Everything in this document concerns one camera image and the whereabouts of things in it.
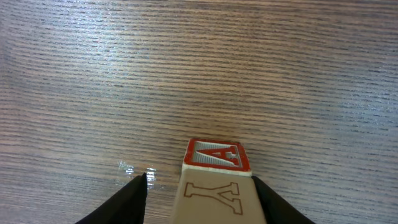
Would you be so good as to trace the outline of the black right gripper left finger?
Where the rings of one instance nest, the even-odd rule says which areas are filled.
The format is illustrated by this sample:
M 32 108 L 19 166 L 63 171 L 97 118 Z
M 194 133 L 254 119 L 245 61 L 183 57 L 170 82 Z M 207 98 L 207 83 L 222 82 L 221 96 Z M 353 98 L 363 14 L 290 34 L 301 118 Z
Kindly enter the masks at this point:
M 147 176 L 143 173 L 76 224 L 143 224 L 146 198 Z

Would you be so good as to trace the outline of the wooden block green side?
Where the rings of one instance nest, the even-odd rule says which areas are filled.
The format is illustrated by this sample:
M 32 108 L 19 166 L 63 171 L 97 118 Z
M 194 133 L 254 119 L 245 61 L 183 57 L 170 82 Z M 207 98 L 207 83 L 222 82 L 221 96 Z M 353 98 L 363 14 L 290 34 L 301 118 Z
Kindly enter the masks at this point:
M 250 177 L 187 169 L 182 172 L 170 223 L 266 224 Z

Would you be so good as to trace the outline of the red A letter block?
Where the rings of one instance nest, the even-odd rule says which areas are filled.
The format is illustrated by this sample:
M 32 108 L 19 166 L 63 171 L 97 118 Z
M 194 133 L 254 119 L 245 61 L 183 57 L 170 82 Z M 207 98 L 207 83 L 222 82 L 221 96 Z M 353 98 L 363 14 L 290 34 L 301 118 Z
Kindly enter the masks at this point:
M 182 170 L 187 169 L 252 176 L 248 156 L 239 142 L 189 140 L 182 164 Z

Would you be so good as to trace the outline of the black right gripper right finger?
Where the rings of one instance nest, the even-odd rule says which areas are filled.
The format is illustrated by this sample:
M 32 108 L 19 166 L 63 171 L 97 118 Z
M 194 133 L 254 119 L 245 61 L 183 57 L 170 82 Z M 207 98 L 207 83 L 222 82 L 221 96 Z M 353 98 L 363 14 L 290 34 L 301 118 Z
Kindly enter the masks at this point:
M 256 176 L 251 177 L 267 224 L 315 224 Z

